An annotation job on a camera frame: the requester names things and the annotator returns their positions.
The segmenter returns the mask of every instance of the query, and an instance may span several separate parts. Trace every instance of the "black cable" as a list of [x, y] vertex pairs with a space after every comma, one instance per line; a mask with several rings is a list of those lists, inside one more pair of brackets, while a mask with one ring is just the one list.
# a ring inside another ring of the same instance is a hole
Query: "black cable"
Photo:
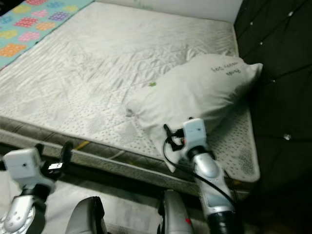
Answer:
[[223, 170], [224, 174], [226, 175], [226, 177], [231, 181], [231, 189], [233, 190], [233, 194], [234, 194], [234, 200], [235, 202], [238, 202], [238, 196], [237, 196], [237, 192], [234, 188], [234, 183], [233, 183], [233, 179], [230, 177], [230, 175], [227, 173], [227, 171]]
[[[215, 157], [215, 154], [213, 153], [213, 151], [210, 151], [210, 154], [212, 155], [213, 159], [215, 160], [216, 157]], [[230, 177], [230, 175], [228, 174], [228, 172], [225, 169], [223, 169], [223, 171], [224, 171], [225, 176], [230, 180], [230, 183], [231, 183], [230, 189], [232, 189], [233, 194], [234, 194], [234, 201], [237, 203], [238, 202], [238, 195], [237, 195], [236, 189], [234, 187], [234, 180]]]
[[162, 145], [162, 152], [164, 154], [164, 157], [165, 159], [171, 164], [173, 165], [174, 167], [176, 167], [177, 169], [185, 172], [185, 173], [188, 173], [188, 174], [191, 174], [192, 176], [194, 176], [195, 178], [203, 181], [204, 183], [208, 184], [209, 186], [211, 186], [212, 188], [214, 188], [215, 190], [217, 190], [219, 193], [221, 193], [232, 205], [234, 208], [236, 208], [236, 203], [230, 198], [229, 195], [227, 195], [225, 192], [223, 192], [221, 189], [219, 189], [217, 186], [215, 186], [214, 184], [212, 184], [210, 181], [206, 180], [205, 178], [201, 177], [200, 175], [196, 174], [195, 172], [191, 171], [191, 170], [188, 170], [186, 168], [183, 168], [181, 167], [180, 165], [177, 165], [176, 163], [170, 161], [170, 159], [168, 159], [168, 157], [166, 156], [166, 153], [165, 153], [165, 147], [166, 147], [166, 143], [167, 143], [167, 139], [164, 141], [163, 145]]

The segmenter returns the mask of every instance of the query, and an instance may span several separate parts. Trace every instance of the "bed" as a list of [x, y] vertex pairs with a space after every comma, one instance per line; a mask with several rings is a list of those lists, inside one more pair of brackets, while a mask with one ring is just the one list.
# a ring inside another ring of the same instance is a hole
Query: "bed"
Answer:
[[[0, 72], [0, 142], [56, 157], [75, 145], [73, 162], [197, 194], [172, 174], [125, 97], [200, 54], [238, 56], [232, 23], [92, 2]], [[260, 177], [248, 104], [241, 100], [209, 142], [238, 187]]]

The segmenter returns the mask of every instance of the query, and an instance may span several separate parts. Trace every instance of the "mattress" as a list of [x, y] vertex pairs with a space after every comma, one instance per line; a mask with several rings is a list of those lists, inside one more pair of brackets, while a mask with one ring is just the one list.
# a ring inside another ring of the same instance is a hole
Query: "mattress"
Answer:
[[[91, 3], [0, 72], [0, 136], [14, 141], [10, 132], [23, 129], [26, 137], [41, 141], [54, 135], [88, 140], [161, 164], [153, 143], [126, 117], [123, 100], [206, 53], [238, 55], [232, 24]], [[212, 133], [210, 143], [231, 177], [259, 178], [245, 102]]]

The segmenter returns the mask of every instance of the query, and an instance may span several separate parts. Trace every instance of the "wall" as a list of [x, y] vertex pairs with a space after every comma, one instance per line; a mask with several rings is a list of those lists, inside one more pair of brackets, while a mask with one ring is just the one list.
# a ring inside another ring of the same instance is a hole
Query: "wall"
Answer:
[[182, 16], [234, 23], [242, 0], [97, 0]]

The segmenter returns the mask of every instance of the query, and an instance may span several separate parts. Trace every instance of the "pillowcase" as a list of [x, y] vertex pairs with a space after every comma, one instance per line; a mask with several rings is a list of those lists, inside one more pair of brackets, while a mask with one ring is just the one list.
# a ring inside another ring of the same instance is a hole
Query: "pillowcase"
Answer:
[[[166, 139], [163, 125], [179, 129], [189, 117], [202, 118], [210, 133], [231, 107], [252, 86], [262, 64], [246, 64], [241, 58], [207, 54], [174, 67], [155, 86], [143, 87], [125, 100], [128, 115], [134, 115], [161, 155]], [[174, 163], [179, 152], [166, 149]]]
[[97, 0], [104, 3], [141, 8], [174, 15], [221, 20], [234, 23], [240, 1], [230, 0]]

